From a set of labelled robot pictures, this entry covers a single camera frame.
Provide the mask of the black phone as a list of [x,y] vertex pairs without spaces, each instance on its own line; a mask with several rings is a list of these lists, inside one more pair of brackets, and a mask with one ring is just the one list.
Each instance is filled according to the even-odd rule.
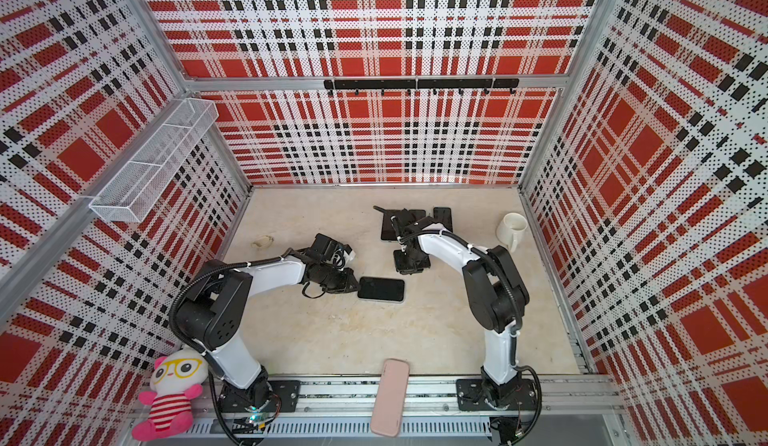
[[405,281],[382,277],[362,277],[357,297],[361,300],[400,303],[404,301]]
[[392,217],[395,215],[394,210],[384,209],[382,210],[382,226],[380,239],[382,241],[396,241],[397,233],[392,223]]
[[408,219],[410,222],[418,222],[420,219],[427,216],[427,213],[423,209],[410,209],[408,210]]
[[436,223],[440,223],[447,230],[453,230],[452,210],[450,207],[434,206],[432,217]]

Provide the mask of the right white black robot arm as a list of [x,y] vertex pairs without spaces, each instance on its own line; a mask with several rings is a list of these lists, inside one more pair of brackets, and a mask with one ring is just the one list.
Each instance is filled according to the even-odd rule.
[[383,215],[382,237],[398,243],[394,251],[398,273],[421,273],[439,259],[462,276],[469,309],[485,329],[485,358],[479,391],[461,403],[496,410],[520,405],[525,391],[536,391],[533,381],[522,378],[517,358],[530,295],[510,252],[501,245],[475,245],[431,216],[418,218],[407,209],[374,209]]

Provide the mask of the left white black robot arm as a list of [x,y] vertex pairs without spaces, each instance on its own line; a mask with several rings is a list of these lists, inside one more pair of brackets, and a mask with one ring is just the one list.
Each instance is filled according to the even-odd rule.
[[354,258],[350,245],[318,233],[310,246],[290,248],[277,257],[208,261],[173,300],[169,327],[222,381],[222,404],[261,410],[273,391],[266,368],[248,351],[240,333],[248,300],[273,289],[312,283],[321,295],[356,292],[359,282],[350,267]]

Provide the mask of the pink phone case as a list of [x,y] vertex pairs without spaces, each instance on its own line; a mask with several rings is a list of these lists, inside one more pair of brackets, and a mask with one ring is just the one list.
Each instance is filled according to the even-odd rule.
[[373,434],[390,438],[399,435],[409,374],[410,367],[405,361],[384,362],[370,422]]

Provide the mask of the white ceramic mug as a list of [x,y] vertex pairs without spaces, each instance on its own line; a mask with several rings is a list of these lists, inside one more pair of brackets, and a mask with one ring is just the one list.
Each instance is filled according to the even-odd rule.
[[520,246],[527,230],[528,221],[526,217],[521,213],[509,212],[498,223],[496,238],[512,253]]

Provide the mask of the pink plush toy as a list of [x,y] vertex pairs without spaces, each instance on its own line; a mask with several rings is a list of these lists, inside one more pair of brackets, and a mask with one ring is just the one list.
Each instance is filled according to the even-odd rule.
[[148,418],[134,426],[132,438],[141,441],[165,439],[186,432],[194,423],[191,402],[203,393],[208,364],[191,348],[182,348],[154,362],[150,390],[139,401],[150,407]]

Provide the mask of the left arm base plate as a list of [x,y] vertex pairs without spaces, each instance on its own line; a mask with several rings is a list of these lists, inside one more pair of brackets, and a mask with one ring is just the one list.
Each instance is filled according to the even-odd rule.
[[300,387],[297,380],[257,381],[246,389],[224,382],[218,405],[223,413],[290,413],[296,410]]

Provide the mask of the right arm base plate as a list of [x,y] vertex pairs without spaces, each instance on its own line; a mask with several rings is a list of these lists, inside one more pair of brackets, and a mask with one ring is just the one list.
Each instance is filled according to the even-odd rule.
[[515,377],[502,385],[490,379],[458,379],[458,408],[461,411],[535,411],[539,403],[534,382]]

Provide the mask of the black hook rail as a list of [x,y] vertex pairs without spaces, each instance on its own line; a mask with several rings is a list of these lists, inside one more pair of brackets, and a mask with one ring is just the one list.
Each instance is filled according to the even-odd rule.
[[519,78],[395,78],[395,80],[324,80],[328,92],[349,90],[516,90]]

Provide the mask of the aluminium front rail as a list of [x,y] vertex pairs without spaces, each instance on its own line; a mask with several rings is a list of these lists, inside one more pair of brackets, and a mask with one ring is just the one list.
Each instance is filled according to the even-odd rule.
[[623,444],[625,408],[602,375],[519,377],[493,403],[477,376],[276,376],[270,400],[247,403],[221,385],[191,403],[193,422],[174,442],[224,439],[479,437],[532,440],[548,419],[594,420],[598,436]]

